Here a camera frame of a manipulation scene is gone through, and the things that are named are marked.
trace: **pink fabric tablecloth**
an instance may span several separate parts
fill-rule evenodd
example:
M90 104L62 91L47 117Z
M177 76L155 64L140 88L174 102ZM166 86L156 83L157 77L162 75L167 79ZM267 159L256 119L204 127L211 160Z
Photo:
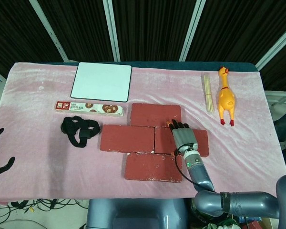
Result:
M186 198L196 191L181 183L125 180L126 154L101 152L101 134L75 148L60 125L73 113L54 110L71 99L76 66L16 63L0 102L0 166L11 156L13 167L0 175L0 201L35 198ZM230 72L236 96L235 126L220 125L216 97L221 88L210 72L215 112L205 108L200 71L133 68L129 101L119 104L124 117L81 114L101 125L129 123L132 103L178 104L183 122L206 129L210 155L203 161L217 192L266 191L275 195L286 168L268 109L260 74Z

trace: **cookie package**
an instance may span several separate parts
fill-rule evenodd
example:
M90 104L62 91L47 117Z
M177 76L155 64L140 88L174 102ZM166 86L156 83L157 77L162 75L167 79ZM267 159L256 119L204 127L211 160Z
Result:
M123 116L123 108L118 105L110 104L90 104L57 101L56 111L85 112L93 115Z

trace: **red label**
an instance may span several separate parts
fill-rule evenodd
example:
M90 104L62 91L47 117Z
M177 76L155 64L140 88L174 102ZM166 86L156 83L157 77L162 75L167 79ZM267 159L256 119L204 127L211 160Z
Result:
M59 110L68 110L69 108L70 108L70 102L62 102L62 101L58 101L55 107L55 109Z

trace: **whiteboard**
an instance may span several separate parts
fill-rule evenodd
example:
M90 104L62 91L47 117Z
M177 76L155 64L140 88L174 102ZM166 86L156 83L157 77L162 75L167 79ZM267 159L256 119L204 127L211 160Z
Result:
M130 65L80 62L71 98L127 102Z

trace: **rubber chicken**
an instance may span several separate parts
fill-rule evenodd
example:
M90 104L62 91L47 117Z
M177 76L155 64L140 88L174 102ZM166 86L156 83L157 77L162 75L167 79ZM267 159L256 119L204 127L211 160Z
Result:
M224 111L228 110L231 119L230 125L234 126L235 98L232 90L229 88L228 78L227 78L228 72L229 69L225 67L221 67L221 69L218 72L223 82L223 87L219 92L218 111L220 116L220 123L224 125L225 124Z

